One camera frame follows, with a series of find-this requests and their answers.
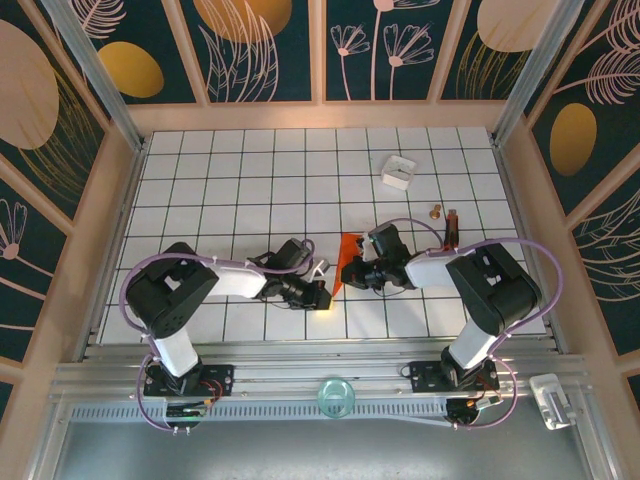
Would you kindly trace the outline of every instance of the clear glass bowl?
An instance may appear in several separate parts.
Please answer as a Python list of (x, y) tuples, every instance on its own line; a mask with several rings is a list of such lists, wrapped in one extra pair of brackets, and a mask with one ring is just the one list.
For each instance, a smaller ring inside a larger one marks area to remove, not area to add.
[(330, 418), (349, 415), (356, 403), (356, 393), (349, 382), (341, 378), (330, 378), (318, 390), (318, 406)]

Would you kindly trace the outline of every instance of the screw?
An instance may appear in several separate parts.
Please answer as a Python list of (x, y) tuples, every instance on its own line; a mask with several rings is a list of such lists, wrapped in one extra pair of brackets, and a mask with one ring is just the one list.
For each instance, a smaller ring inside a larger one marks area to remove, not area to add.
[(437, 220), (440, 218), (440, 205), (436, 205), (435, 207), (433, 207), (433, 210), (431, 210), (431, 212), (429, 212), (429, 216), (431, 218), (433, 218), (434, 220)]

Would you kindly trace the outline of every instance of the gray floor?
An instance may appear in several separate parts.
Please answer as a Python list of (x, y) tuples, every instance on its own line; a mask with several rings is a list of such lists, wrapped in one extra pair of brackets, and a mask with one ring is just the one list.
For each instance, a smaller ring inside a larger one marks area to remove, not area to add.
[(535, 402), (521, 399), (507, 422), (474, 432), (393, 420), (327, 420), (208, 423), (190, 437), (173, 437), (145, 424), (71, 424), (55, 478), (584, 480), (591, 476), (583, 468), (577, 432), (548, 431)]

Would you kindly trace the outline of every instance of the small white box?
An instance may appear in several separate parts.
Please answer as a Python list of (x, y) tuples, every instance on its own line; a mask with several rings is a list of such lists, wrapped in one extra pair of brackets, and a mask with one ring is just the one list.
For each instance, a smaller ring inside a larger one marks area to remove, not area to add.
[(416, 162), (391, 155), (382, 167), (382, 183), (400, 190), (409, 188), (416, 170)]

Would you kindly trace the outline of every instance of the white grid floor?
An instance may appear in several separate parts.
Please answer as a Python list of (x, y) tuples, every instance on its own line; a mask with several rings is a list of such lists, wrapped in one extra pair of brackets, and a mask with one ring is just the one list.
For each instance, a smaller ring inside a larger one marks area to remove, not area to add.
[[(408, 192), (383, 185), (389, 155), (418, 163)], [(432, 220), (436, 203), (443, 215)], [(242, 260), (311, 238), (333, 265), (341, 232), (361, 233), (397, 217), (423, 220), (444, 236), (444, 213), (459, 215), (460, 246), (515, 236), (513, 218), (484, 128), (370, 128), (156, 132), (139, 185), (114, 285), (97, 337), (130, 344), (118, 292), (138, 261), (185, 241), (199, 254)], [(437, 246), (432, 234), (398, 225), (410, 250)], [(524, 263), (519, 247), (511, 254)], [(187, 329), (194, 343), (449, 337), (466, 322), (455, 289), (385, 297), (343, 287), (325, 312), (301, 312), (241, 297), (209, 298)], [(544, 334), (542, 321), (522, 334)]]

